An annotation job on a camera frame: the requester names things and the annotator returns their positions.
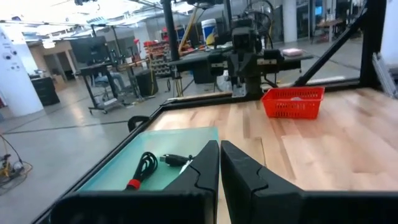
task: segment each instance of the teal tray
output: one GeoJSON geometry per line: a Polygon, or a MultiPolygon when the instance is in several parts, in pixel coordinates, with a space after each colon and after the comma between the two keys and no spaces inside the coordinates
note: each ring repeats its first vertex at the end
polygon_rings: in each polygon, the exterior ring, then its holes
{"type": "Polygon", "coordinates": [[[189,128],[166,131],[146,131],[136,136],[124,149],[112,158],[80,189],[124,190],[134,175],[144,152],[152,152],[158,158],[158,168],[143,181],[141,190],[162,190],[178,177],[179,167],[169,167],[159,161],[164,154],[179,156],[197,155],[209,140],[218,141],[217,128],[189,128]]]}

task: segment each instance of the gray floor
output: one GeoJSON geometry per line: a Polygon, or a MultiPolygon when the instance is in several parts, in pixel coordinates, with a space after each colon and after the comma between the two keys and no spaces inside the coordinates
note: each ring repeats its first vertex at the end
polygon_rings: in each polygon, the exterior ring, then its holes
{"type": "MultiPolygon", "coordinates": [[[[299,42],[282,47],[293,46],[321,56],[329,43],[299,42]]],[[[346,43],[314,78],[358,77],[361,51],[360,42],[346,43]]],[[[303,62],[303,73],[316,60],[315,57],[303,62]]],[[[278,80],[288,83],[299,75],[299,71],[281,72],[278,80]]],[[[191,80],[192,77],[184,77],[183,85],[191,80]]],[[[23,160],[34,166],[24,183],[0,196],[1,223],[29,223],[128,135],[126,122],[131,116],[150,115],[167,98],[173,97],[172,92],[165,91],[165,80],[159,80],[159,92],[154,99],[131,108],[116,108],[109,114],[90,115],[87,107],[91,106],[91,100],[84,83],[78,80],[58,93],[61,103],[39,113],[11,118],[7,109],[0,110],[6,118],[0,123],[1,131],[23,160]]],[[[185,95],[212,91],[212,85],[192,83],[185,95]]]]}

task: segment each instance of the ceiling light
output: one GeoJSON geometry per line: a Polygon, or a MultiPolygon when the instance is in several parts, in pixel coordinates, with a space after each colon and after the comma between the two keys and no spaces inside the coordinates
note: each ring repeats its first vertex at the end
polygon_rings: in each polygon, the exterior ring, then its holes
{"type": "Polygon", "coordinates": [[[55,47],[55,42],[51,41],[51,40],[43,40],[43,47],[45,49],[50,49],[55,47]]]}

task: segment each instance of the red plastic basket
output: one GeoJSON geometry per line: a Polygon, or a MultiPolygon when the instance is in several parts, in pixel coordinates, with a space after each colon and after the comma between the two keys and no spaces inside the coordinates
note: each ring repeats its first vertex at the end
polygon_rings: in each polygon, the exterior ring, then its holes
{"type": "Polygon", "coordinates": [[[261,101],[270,118],[315,119],[324,92],[324,87],[273,88],[261,101]]]}

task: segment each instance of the wooden tabletop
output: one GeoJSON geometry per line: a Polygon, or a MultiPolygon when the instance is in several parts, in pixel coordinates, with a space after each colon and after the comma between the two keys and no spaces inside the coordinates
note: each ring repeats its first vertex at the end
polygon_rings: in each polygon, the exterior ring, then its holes
{"type": "MultiPolygon", "coordinates": [[[[270,119],[260,101],[166,111],[149,130],[216,126],[305,190],[398,190],[398,101],[370,89],[326,93],[316,120],[270,119]]],[[[219,223],[230,223],[220,178],[219,223]]]]}
{"type": "Polygon", "coordinates": [[[337,24],[341,24],[342,22],[344,22],[344,21],[341,19],[335,19],[332,21],[322,21],[317,24],[317,27],[330,27],[330,26],[335,26],[337,24]]]}

